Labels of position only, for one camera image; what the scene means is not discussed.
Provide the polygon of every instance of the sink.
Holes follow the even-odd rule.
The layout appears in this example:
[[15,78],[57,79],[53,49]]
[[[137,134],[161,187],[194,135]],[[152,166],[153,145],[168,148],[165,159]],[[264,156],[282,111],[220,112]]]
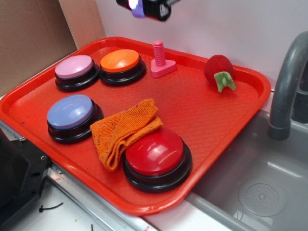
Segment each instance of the sink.
[[307,230],[308,128],[292,121],[290,137],[275,141],[268,119],[259,111],[187,200],[232,230]]

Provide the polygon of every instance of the orange towel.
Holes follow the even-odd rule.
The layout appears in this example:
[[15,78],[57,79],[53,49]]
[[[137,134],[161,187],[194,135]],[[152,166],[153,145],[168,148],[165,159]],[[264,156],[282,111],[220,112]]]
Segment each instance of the orange towel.
[[116,171],[122,153],[135,141],[163,126],[156,116],[158,108],[153,99],[99,120],[90,126],[95,148],[104,167]]

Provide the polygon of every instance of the red strawberry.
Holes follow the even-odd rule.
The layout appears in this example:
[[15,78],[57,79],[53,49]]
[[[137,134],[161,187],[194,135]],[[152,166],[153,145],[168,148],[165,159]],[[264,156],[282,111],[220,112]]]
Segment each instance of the red strawberry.
[[234,77],[234,69],[230,60],[217,54],[212,56],[205,64],[204,75],[211,85],[217,86],[218,92],[222,92],[224,87],[232,90],[236,89],[232,77]]

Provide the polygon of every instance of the pink toy bolt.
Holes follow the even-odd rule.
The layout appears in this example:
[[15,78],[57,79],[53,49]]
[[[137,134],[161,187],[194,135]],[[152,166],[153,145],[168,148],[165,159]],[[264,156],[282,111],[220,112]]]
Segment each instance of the pink toy bolt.
[[153,78],[159,78],[177,69],[177,64],[173,60],[166,60],[163,42],[157,40],[153,44],[154,57],[151,61],[151,72]]

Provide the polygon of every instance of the cardboard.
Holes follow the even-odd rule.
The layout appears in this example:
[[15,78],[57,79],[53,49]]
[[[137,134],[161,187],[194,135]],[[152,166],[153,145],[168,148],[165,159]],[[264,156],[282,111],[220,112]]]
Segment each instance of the cardboard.
[[1,1],[0,96],[77,48],[58,1]]
[[59,0],[78,49],[106,37],[95,0]]

